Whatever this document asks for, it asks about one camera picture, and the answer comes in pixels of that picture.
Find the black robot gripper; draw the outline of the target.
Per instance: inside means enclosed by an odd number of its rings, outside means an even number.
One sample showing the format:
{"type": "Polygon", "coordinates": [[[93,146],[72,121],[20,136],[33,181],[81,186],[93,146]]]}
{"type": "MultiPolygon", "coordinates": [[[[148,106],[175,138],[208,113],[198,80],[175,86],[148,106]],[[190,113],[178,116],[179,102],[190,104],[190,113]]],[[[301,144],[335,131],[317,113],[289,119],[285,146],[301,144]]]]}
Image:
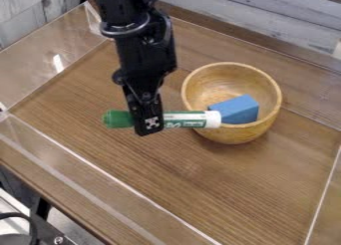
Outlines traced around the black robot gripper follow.
{"type": "Polygon", "coordinates": [[[143,31],[116,39],[120,68],[113,82],[123,86],[135,133],[146,136],[164,129],[162,97],[164,77],[176,68],[170,16],[156,9],[150,12],[143,31]]]}

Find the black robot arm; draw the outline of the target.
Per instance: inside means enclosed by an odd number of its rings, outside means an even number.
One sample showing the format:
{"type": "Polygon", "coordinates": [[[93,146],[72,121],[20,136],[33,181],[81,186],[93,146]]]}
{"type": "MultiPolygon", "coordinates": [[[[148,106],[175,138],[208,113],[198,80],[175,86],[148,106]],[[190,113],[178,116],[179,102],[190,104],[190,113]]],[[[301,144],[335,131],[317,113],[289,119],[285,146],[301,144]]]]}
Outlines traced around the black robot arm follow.
{"type": "Polygon", "coordinates": [[[112,80],[122,86],[135,133],[164,129],[160,87],[176,69],[171,17],[156,8],[159,0],[95,0],[100,33],[115,40],[120,67],[112,80]]]}

